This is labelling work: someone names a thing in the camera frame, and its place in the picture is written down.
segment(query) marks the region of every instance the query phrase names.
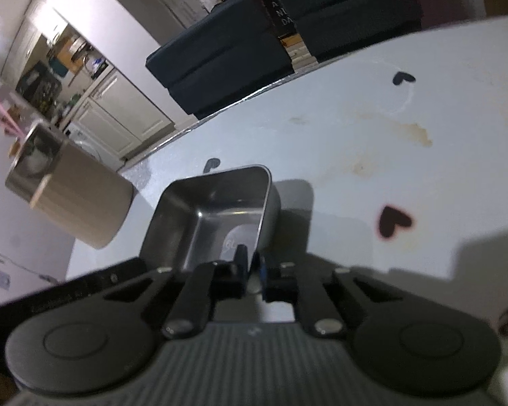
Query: kitchen cabinet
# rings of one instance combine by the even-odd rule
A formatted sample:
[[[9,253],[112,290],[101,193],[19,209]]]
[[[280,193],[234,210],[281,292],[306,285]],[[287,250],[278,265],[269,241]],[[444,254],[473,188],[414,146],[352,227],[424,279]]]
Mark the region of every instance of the kitchen cabinet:
[[[85,129],[88,135],[119,158],[141,144],[141,141],[92,99],[83,101],[76,115],[76,122]]]
[[[113,70],[90,97],[140,141],[172,123],[117,70]]]
[[[32,0],[25,17],[53,44],[68,27],[68,22],[45,0]]]
[[[20,77],[30,58],[30,54],[38,43],[41,33],[28,20],[21,24],[17,36],[2,69],[1,78],[12,88],[17,86]]]

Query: white table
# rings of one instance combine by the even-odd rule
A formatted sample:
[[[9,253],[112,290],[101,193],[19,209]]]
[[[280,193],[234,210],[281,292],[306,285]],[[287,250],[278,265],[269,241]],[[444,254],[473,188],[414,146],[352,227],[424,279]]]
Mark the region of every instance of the white table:
[[[416,82],[394,85],[399,70]],[[293,256],[502,327],[492,391],[508,404],[508,17],[378,44],[220,113],[125,173],[140,193],[123,228],[100,251],[76,242],[69,276],[137,255],[163,190],[212,157],[271,170]],[[415,221],[389,240],[386,204]]]

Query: stainless steel container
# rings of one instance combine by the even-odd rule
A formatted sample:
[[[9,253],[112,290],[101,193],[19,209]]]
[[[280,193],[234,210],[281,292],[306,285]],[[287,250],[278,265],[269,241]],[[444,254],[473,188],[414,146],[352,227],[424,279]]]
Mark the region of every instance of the stainless steel container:
[[[210,173],[171,183],[162,194],[141,246],[152,266],[191,271],[231,261],[238,244],[249,263],[271,241],[280,197],[265,166]]]
[[[43,121],[28,132],[6,177],[6,187],[30,202],[43,177],[52,169],[66,136]]]

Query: screw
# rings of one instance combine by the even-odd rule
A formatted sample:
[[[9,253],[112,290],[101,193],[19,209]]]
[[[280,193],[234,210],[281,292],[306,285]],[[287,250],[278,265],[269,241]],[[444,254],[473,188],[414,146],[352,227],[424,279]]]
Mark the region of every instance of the screw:
[[[337,319],[321,319],[314,324],[314,328],[322,336],[335,334],[342,330],[342,322]]]
[[[166,331],[171,336],[183,335],[193,329],[194,325],[188,319],[173,319],[166,324]]]
[[[343,273],[348,273],[350,271],[350,268],[349,267],[337,267],[334,272],[337,273],[337,274],[343,274]]]

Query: door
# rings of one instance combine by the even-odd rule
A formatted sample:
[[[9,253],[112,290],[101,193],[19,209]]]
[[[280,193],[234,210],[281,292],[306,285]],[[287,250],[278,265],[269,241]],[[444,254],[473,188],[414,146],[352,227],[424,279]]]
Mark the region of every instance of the door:
[[[141,142],[171,124],[120,72],[112,71],[91,96]]]
[[[92,100],[86,99],[75,121],[88,135],[118,158],[124,157],[141,142]]]

